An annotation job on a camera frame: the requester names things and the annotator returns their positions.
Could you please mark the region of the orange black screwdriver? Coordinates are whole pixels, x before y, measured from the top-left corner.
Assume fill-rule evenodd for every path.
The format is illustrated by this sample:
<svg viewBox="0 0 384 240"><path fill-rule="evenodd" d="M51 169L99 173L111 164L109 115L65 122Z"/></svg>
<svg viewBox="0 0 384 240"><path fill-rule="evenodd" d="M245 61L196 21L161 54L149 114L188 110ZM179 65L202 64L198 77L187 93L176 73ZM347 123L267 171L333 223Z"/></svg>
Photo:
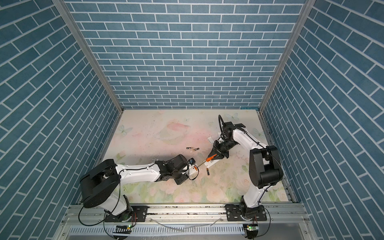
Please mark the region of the orange black screwdriver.
<svg viewBox="0 0 384 240"><path fill-rule="evenodd" d="M213 160L215 157L216 157L217 154L214 154L212 155L211 157L208 157L203 163L201 163L200 165L198 165L198 167L200 167L201 165Z"/></svg>

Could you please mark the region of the white remote control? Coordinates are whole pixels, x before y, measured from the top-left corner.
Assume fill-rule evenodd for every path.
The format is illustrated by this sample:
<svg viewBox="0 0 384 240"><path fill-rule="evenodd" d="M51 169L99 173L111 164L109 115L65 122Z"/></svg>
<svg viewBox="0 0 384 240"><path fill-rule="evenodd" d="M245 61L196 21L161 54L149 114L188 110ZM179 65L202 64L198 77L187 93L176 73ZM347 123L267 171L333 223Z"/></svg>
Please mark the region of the white remote control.
<svg viewBox="0 0 384 240"><path fill-rule="evenodd" d="M197 165L189 165L189 178L196 178L199 174L199 169Z"/></svg>
<svg viewBox="0 0 384 240"><path fill-rule="evenodd" d="M204 165L206 166L206 168L210 168L212 167L213 165L219 163L221 160L210 160L208 162L205 162Z"/></svg>

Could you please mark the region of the white battery cover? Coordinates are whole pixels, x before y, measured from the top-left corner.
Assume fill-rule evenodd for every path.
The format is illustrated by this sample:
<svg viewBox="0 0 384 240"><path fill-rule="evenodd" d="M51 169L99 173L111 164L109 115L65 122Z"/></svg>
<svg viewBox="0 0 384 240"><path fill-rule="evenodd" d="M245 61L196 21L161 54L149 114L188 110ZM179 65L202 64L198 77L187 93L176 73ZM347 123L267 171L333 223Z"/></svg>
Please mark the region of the white battery cover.
<svg viewBox="0 0 384 240"><path fill-rule="evenodd" d="M210 144L214 144L215 141L218 141L220 138L214 138L213 136L210 136L207 138Z"/></svg>

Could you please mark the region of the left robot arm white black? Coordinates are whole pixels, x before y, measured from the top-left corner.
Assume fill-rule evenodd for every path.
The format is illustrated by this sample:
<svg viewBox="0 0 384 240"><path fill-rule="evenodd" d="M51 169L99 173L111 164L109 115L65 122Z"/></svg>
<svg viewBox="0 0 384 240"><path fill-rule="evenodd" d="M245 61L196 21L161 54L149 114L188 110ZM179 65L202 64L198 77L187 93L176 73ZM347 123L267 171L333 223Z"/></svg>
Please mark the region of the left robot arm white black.
<svg viewBox="0 0 384 240"><path fill-rule="evenodd" d="M108 159L88 171L80 179L84 208L101 207L114 216L130 211L129 201L121 187L139 182L166 182L174 180L181 185L197 173L195 160L178 155L168 161L128 166Z"/></svg>

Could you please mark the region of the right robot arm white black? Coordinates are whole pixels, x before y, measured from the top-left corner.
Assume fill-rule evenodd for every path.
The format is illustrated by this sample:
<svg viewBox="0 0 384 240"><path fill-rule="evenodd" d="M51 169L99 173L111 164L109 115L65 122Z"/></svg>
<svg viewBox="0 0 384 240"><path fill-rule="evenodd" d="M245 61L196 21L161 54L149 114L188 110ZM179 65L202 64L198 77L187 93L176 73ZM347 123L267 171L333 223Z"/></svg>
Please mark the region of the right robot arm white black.
<svg viewBox="0 0 384 240"><path fill-rule="evenodd" d="M236 145L249 151L249 175L251 185L242 196L239 207L243 217L249 217L261 208L261 200L270 187L283 179L279 151L275 146L267 146L246 130L243 124L224 122L219 116L220 136L214 141L206 162L229 158L230 150Z"/></svg>

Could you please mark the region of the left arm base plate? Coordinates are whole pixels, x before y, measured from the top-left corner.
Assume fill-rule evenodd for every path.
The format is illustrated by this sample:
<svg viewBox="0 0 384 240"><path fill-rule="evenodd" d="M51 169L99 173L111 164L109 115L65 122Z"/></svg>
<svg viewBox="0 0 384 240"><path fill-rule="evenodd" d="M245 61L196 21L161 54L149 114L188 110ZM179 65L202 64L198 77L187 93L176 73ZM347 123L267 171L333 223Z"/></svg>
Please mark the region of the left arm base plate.
<svg viewBox="0 0 384 240"><path fill-rule="evenodd" d="M145 222L148 206L130 206L130 209L125 210L121 214L114 216L111 213L107 212L105 217L105 222L107 223L119 223L119 222Z"/></svg>

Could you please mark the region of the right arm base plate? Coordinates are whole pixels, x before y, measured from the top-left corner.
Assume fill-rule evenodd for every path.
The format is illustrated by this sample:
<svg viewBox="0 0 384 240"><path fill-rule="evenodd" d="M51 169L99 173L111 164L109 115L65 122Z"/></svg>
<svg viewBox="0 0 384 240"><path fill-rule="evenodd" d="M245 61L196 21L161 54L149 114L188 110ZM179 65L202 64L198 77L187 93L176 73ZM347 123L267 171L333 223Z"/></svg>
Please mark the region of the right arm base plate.
<svg viewBox="0 0 384 240"><path fill-rule="evenodd" d="M267 215L263 205L255 208L248 208L245 204L240 203L239 205L226 204L225 211L228 222L239 222L239 221L266 221Z"/></svg>

